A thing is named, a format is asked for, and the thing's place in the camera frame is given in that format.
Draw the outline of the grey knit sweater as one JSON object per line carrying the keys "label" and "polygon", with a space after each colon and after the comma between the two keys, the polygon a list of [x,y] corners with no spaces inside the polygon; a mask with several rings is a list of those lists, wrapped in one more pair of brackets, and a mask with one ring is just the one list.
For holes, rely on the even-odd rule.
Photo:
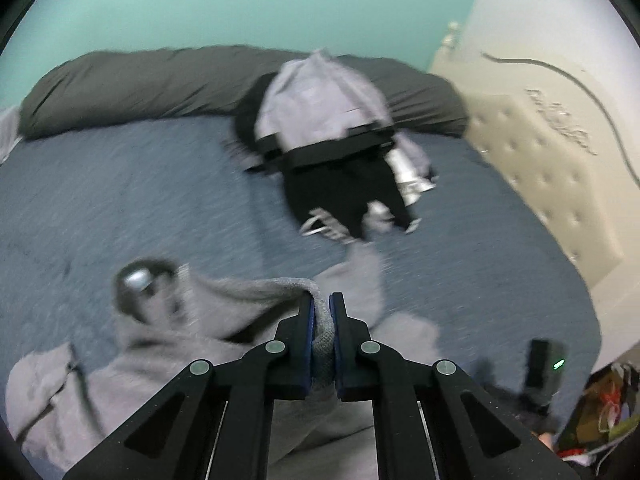
{"label": "grey knit sweater", "polygon": [[[132,287],[132,270],[149,278],[148,288]],[[6,386],[9,432],[22,450],[70,469],[192,361],[239,359],[272,338],[297,300],[311,296],[311,393],[276,404],[269,477],[373,479],[371,408],[342,403],[335,392],[329,296],[341,292],[348,313],[406,358],[431,363],[439,357],[434,323],[413,313],[384,313],[382,273],[369,244],[350,248],[344,262],[311,279],[210,280],[184,264],[138,260],[115,280],[119,355],[90,374],[81,373],[70,344],[19,360]]]}

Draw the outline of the pile of black grey clothes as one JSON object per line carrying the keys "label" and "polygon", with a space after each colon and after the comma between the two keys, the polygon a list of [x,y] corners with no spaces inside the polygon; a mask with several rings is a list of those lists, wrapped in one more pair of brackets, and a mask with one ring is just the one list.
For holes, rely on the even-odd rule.
{"label": "pile of black grey clothes", "polygon": [[437,174],[358,70],[323,51],[285,62],[256,79],[233,119],[246,169],[281,178],[303,236],[348,244],[419,226],[411,207]]}

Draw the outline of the colourful clutter beside bed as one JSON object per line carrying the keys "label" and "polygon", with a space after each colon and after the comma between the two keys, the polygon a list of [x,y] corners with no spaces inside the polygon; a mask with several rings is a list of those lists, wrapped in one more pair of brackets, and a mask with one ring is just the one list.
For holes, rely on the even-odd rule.
{"label": "colourful clutter beside bed", "polygon": [[590,466],[639,427],[639,367],[614,362],[594,373],[555,453],[566,462]]}

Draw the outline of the beige tufted headboard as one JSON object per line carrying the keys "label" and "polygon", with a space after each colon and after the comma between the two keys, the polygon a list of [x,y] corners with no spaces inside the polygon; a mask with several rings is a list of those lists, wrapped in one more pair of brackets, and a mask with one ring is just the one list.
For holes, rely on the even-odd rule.
{"label": "beige tufted headboard", "polygon": [[639,157],[579,65],[507,42],[466,58],[451,22],[431,71],[469,112],[466,138],[520,194],[598,294],[639,285]]}

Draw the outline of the blue-grey bed sheet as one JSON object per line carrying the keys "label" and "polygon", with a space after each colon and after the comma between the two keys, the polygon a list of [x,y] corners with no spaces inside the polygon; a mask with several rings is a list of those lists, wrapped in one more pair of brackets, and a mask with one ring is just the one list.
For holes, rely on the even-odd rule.
{"label": "blue-grey bed sheet", "polygon": [[138,260],[209,278],[315,278],[350,248],[383,265],[385,314],[421,315],[439,330],[439,359],[503,399],[523,389],[529,343],[566,345],[550,414],[570,420],[601,347],[587,287],[554,238],[460,139],[420,134],[436,188],[413,233],[349,245],[303,236],[280,183],[246,174],[224,148],[224,118],[191,118],[60,134],[17,145],[1,168],[1,415],[29,353],[70,344],[81,373],[119,355],[115,280]]}

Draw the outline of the light grey blanket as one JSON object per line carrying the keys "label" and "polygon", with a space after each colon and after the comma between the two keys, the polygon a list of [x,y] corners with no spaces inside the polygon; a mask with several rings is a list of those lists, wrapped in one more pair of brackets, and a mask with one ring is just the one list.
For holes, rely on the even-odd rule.
{"label": "light grey blanket", "polygon": [[21,107],[13,105],[0,110],[0,164],[4,164],[21,141]]}

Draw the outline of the dark grey long pillow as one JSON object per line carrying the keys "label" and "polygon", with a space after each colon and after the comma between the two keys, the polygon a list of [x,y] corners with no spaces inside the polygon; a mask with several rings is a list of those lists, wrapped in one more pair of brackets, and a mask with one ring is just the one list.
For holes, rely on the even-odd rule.
{"label": "dark grey long pillow", "polygon": [[[262,75],[298,57],[250,46],[96,51],[50,70],[20,106],[24,139],[148,119],[230,115]],[[448,80],[392,58],[342,55],[384,94],[393,121],[415,132],[462,136],[468,112]]]}

